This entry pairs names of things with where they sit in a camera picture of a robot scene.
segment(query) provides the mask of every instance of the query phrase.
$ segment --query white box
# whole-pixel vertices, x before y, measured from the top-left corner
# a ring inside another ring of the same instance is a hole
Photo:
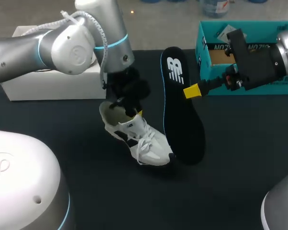
[[[13,36],[20,36],[35,26],[18,26]],[[55,70],[32,72],[1,84],[10,101],[105,99],[98,63],[79,75]]]

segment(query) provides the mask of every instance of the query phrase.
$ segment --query white shoelace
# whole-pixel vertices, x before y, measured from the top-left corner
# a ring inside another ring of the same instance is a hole
[[[145,134],[142,137],[130,137],[130,139],[134,139],[138,141],[138,148],[136,150],[136,160],[140,165],[143,165],[139,161],[140,154],[147,153],[150,150],[150,147],[152,145],[152,139],[155,136],[155,132],[150,128],[150,126],[147,124],[146,120],[142,118],[144,121],[144,132]]]

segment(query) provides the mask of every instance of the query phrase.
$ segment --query white cable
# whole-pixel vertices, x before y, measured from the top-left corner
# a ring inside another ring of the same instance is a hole
[[[75,13],[73,13],[72,15],[68,15],[67,12],[65,11],[61,11],[61,14],[65,17],[65,19],[62,19],[62,20],[59,20],[59,21],[56,21],[56,22],[52,22],[52,23],[45,23],[45,24],[42,24],[42,25],[39,25],[35,28],[32,28],[30,29],[29,31],[27,31],[26,33],[22,34],[22,36],[24,35],[29,35],[29,34],[32,34],[38,30],[43,30],[43,29],[52,29],[53,27],[59,27],[59,26],[62,26],[64,25],[65,23],[67,23],[68,21],[77,21],[75,19],[75,17],[78,17],[78,16],[82,16],[82,17],[85,17],[87,19],[89,19],[90,21],[92,21],[94,23],[94,25],[96,26],[98,32],[100,33],[100,36],[101,36],[101,39],[102,39],[102,42],[103,42],[103,45],[104,45],[104,54],[103,54],[103,58],[102,58],[102,62],[101,62],[101,65],[100,65],[100,82],[101,82],[101,85],[104,89],[104,86],[105,86],[105,65],[106,65],[106,62],[107,62],[107,57],[108,57],[108,42],[107,42],[107,38],[106,38],[106,35],[105,35],[105,32],[104,30],[102,29],[101,25],[98,23],[98,21],[92,17],[92,15],[88,14],[87,12],[84,12],[84,11],[77,11]]]

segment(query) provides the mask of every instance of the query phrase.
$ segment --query shoe sole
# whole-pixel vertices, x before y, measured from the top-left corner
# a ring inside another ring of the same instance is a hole
[[[173,62],[173,68],[179,66],[180,61],[180,78],[170,75],[174,72],[168,69],[168,58],[171,58],[169,62]],[[184,164],[196,164],[204,156],[206,139],[192,100],[186,99],[183,93],[183,89],[190,86],[187,59],[180,48],[170,47],[163,51],[160,65],[164,86],[164,133],[178,160]]]

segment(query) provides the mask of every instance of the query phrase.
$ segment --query cardboard box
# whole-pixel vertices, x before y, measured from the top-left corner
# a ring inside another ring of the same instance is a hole
[[[250,50],[261,49],[276,43],[277,35],[288,30],[286,22],[265,21],[202,21],[196,43],[196,60],[200,78],[209,80],[221,76],[226,67],[234,64],[234,57],[224,53],[229,45],[226,43],[228,30],[242,29]],[[225,86],[209,92],[209,95],[267,95],[288,94],[288,76],[252,90],[241,88],[236,91],[227,90]]]
[[[20,36],[33,27],[18,26],[13,36]],[[106,90],[100,84],[97,62],[79,75],[67,75],[55,70],[32,72],[6,81],[1,86],[11,101],[106,98]]]

